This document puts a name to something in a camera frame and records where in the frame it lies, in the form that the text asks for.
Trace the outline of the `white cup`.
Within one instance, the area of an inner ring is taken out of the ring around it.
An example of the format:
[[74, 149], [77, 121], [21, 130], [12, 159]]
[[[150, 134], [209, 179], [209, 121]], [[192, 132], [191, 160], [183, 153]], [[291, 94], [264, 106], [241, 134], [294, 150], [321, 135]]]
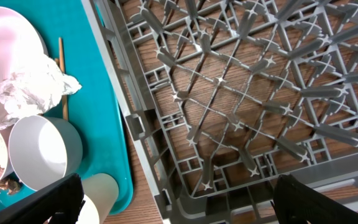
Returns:
[[82, 186], [85, 203], [76, 224], [104, 223], [119, 195], [117, 182], [108, 174], [98, 173], [82, 180]]

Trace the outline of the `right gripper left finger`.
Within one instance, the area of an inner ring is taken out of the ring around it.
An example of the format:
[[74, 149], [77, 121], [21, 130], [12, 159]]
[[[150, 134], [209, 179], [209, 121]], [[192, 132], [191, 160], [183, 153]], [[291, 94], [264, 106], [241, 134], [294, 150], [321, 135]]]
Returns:
[[0, 224], [75, 224], [85, 204], [78, 174], [70, 174], [0, 211]]

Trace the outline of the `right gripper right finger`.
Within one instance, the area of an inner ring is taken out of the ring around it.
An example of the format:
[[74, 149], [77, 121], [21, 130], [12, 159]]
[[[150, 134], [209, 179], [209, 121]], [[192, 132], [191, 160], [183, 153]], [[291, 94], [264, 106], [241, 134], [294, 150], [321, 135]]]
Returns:
[[302, 184], [280, 175], [271, 203], [279, 224], [358, 224], [358, 213]]

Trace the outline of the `pink plate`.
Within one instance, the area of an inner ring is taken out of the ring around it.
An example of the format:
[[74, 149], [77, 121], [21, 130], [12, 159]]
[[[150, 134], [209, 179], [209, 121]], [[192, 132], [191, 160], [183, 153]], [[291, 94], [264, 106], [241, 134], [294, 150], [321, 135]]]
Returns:
[[33, 54], [48, 54], [41, 35], [24, 16], [0, 6], [0, 82]]

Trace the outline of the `grey-white bowl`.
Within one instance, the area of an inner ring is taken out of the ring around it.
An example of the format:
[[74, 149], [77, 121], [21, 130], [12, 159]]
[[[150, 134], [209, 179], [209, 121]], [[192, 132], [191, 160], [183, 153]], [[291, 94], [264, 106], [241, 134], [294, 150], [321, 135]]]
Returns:
[[22, 118], [9, 136], [9, 158], [14, 172], [34, 191], [74, 173], [82, 157], [78, 131], [61, 118], [39, 115]]

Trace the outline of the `white napkin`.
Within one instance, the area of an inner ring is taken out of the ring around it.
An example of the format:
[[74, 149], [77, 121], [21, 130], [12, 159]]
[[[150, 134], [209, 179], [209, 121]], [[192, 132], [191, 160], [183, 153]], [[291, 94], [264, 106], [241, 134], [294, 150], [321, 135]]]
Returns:
[[35, 55], [0, 82], [0, 130], [22, 118], [50, 111], [62, 96], [73, 95], [81, 88], [54, 59]]

